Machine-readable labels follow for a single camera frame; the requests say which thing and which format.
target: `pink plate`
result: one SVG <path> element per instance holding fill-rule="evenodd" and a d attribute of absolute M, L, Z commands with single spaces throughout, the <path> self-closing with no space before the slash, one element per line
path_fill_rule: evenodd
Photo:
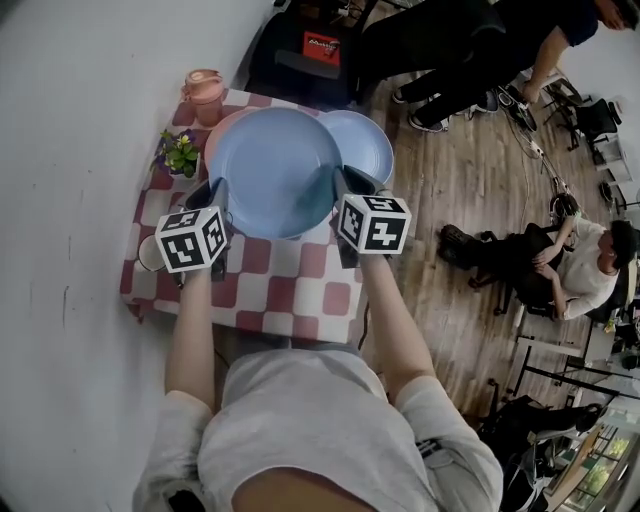
<path fill-rule="evenodd" d="M 207 138 L 207 143 L 204 146 L 204 164 L 207 166 L 207 170 L 209 170 L 209 165 L 211 165 L 211 160 L 216 152 L 216 146 L 222 136 L 227 133 L 227 130 L 231 128 L 233 123 L 246 116 L 249 112 L 253 112 L 256 108 L 257 107 L 247 107 L 242 110 L 238 110 L 233 114 L 229 114 L 227 117 L 223 118 L 213 130 L 211 130 L 211 133 Z"/>

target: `large blue plate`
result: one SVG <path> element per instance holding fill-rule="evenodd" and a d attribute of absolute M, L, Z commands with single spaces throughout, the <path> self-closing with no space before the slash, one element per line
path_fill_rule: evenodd
<path fill-rule="evenodd" d="M 229 182 L 229 211 L 247 236 L 292 238 L 333 207 L 333 170 L 342 165 L 331 134 L 292 108 L 264 108 L 236 121 L 218 142 L 209 183 Z"/>
<path fill-rule="evenodd" d="M 374 121 L 350 110 L 320 114 L 318 120 L 338 144 L 343 164 L 360 169 L 381 183 L 389 180 L 393 172 L 393 149 Z"/>

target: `pink pitcher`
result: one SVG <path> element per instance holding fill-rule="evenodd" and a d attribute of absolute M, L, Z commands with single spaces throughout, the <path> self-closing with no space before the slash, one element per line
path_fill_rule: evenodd
<path fill-rule="evenodd" d="M 196 109 L 196 117 L 203 126 L 215 126 L 222 119 L 224 83 L 213 69 L 194 69 L 187 73 L 182 87 L 184 98 Z"/>

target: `red and white tablecloth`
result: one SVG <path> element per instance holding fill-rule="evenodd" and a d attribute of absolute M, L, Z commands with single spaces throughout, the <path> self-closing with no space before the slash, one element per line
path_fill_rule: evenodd
<path fill-rule="evenodd" d="M 282 100 L 228 90 L 223 115 L 246 107 L 283 106 L 317 112 Z M 201 150 L 210 128 L 200 126 L 187 103 L 181 103 L 168 127 L 191 128 Z M 200 169 L 206 179 L 206 168 Z M 136 263 L 141 241 L 155 232 L 162 215 L 192 183 L 149 173 L 142 187 L 131 227 L 120 293 L 139 318 L 149 310 L 177 314 L 180 290 L 166 271 L 149 272 Z M 235 235 L 228 256 L 227 277 L 213 283 L 211 320 L 252 331 L 314 340 L 346 342 L 361 292 L 359 270 L 343 270 L 330 217 L 298 240 L 262 240 Z"/>

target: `black shirt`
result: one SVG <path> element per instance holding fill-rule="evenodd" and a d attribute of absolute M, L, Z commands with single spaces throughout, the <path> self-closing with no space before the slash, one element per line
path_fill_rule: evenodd
<path fill-rule="evenodd" d="M 495 8 L 507 29 L 509 53 L 519 70 L 533 66 L 554 28 L 560 27 L 571 46 L 584 43 L 598 30 L 593 0 L 500 0 Z"/>

